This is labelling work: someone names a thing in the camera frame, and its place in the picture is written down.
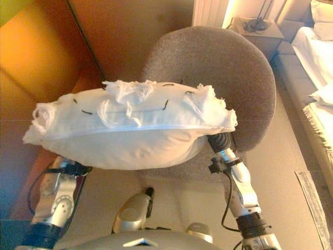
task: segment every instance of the gray chair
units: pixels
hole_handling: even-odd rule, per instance
[[[212,85],[216,96],[225,99],[227,109],[236,111],[238,126],[233,136],[243,155],[260,143],[274,114],[275,81],[268,61],[231,30],[190,27],[164,35],[145,63],[141,80],[146,79],[195,88],[199,83]],[[206,154],[208,149],[177,167],[143,172],[200,180],[209,174],[207,165],[212,155]]]

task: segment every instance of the wire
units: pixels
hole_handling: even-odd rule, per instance
[[[231,177],[228,173],[226,172],[223,172],[229,179],[229,182],[230,182],[230,191],[229,191],[229,197],[228,197],[228,201],[227,201],[227,205],[225,207],[225,210],[224,210],[224,214],[223,214],[223,217],[222,217],[222,222],[221,222],[221,225],[227,229],[227,230],[230,230],[230,231],[233,231],[233,232],[240,232],[238,229],[233,229],[233,228],[229,228],[227,227],[225,224],[224,224],[224,221],[225,221],[225,218],[227,216],[227,213],[228,213],[228,210],[229,210],[229,206],[230,206],[230,202],[231,202],[231,197],[233,195],[233,189],[234,189],[234,186],[233,186],[233,182],[231,180]]]
[[[40,177],[45,173],[46,169],[48,169],[53,163],[54,163],[54,161],[52,161],[49,165],[47,165],[47,167],[36,177],[36,179],[33,181],[32,185],[31,185],[31,187],[29,188],[27,202],[28,202],[29,211],[33,215],[35,215],[35,211],[31,207],[31,201],[30,201],[31,191],[32,191],[33,187],[36,185],[37,181],[40,179]]]
[[[242,242],[242,241],[238,242],[237,245],[234,247],[233,250],[236,250],[236,249],[239,247],[239,245],[241,244],[241,242]]]

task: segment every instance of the orange wall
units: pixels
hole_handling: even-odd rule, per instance
[[[194,0],[71,0],[109,81],[135,81],[158,38],[190,27]]]
[[[39,173],[40,148],[22,143],[36,103],[55,101],[74,86],[97,88],[101,78],[63,0],[37,0],[0,28],[0,67],[0,203],[7,218],[25,181]]]

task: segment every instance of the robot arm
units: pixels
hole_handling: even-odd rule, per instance
[[[74,191],[78,176],[84,176],[90,167],[57,157],[44,171],[40,185],[40,200],[31,221],[29,232],[16,250],[53,249],[61,231],[74,210]]]
[[[275,234],[269,232],[271,226],[263,219],[257,195],[251,186],[249,170],[230,149],[231,140],[230,133],[208,137],[216,153],[209,168],[212,173],[225,174],[225,197],[228,197],[229,208],[242,234],[243,247],[245,250],[281,250]]]

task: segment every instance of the black joint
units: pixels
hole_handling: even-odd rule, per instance
[[[223,165],[217,160],[216,157],[211,159],[212,163],[208,168],[211,173],[221,173],[225,170]]]
[[[268,234],[267,228],[272,228],[267,225],[266,220],[264,220],[262,215],[257,212],[241,216],[237,218],[236,221],[244,239]]]
[[[145,194],[150,197],[148,208],[147,208],[147,213],[146,213],[146,218],[149,218],[151,216],[152,202],[154,200],[154,194],[155,194],[154,188],[152,188],[152,187],[147,188]]]
[[[227,167],[231,168],[232,166],[237,165],[241,162],[243,162],[243,159],[242,158],[237,158],[236,160],[233,160],[231,162],[226,162],[225,164],[226,164]]]
[[[37,223],[31,225],[21,245],[53,249],[61,228],[52,224]]]
[[[214,135],[207,135],[208,142],[212,147],[214,153],[221,152],[227,148],[231,148],[232,135],[231,133],[219,133]]]
[[[65,173],[73,176],[85,176],[91,171],[92,167],[86,167],[78,162],[74,165],[67,165],[64,168],[49,168],[45,173]]]

